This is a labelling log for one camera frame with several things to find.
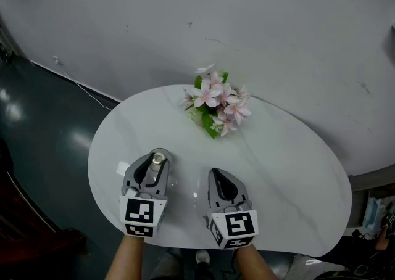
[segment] small white object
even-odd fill
[[[125,196],[129,197],[129,198],[134,198],[134,197],[136,197],[136,195],[137,195],[137,191],[135,191],[134,189],[131,189],[131,188],[129,188],[125,194]]]
[[[53,56],[54,60],[55,60],[55,64],[56,65],[63,65],[63,63],[60,61],[60,59],[58,58],[58,56]]]
[[[249,246],[259,233],[256,210],[208,213],[209,229],[220,249]]]
[[[130,164],[125,163],[125,162],[119,162],[118,167],[117,167],[117,173],[125,176],[126,170],[129,168]]]

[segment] black and white marker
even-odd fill
[[[157,234],[168,203],[165,194],[171,159],[167,150],[154,149],[127,168],[119,198],[125,235]]]
[[[249,246],[258,235],[256,210],[244,184],[218,168],[209,173],[208,229],[221,249]]]

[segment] oval table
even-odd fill
[[[209,208],[207,175],[229,171],[246,186],[257,210],[259,250],[320,256],[342,236],[351,211],[349,180],[330,148],[287,112],[256,98],[241,129],[213,140],[179,106],[183,88],[166,86],[119,104],[98,128],[89,152],[93,197],[119,230],[119,195],[127,166],[157,147],[173,157],[169,204],[159,246],[215,249],[202,218]]]

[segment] gray floor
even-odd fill
[[[97,98],[107,107],[117,105]],[[9,146],[15,176],[55,224],[88,236],[89,254],[75,260],[73,279],[103,279],[123,236],[98,209],[87,174],[90,143],[108,113],[75,84],[24,59],[0,63],[0,137]],[[165,250],[144,246],[143,279]],[[185,278],[192,279],[195,251],[184,251]],[[216,279],[221,279],[220,270],[230,269],[231,252],[210,254]],[[291,253],[261,254],[281,279],[294,258]]]

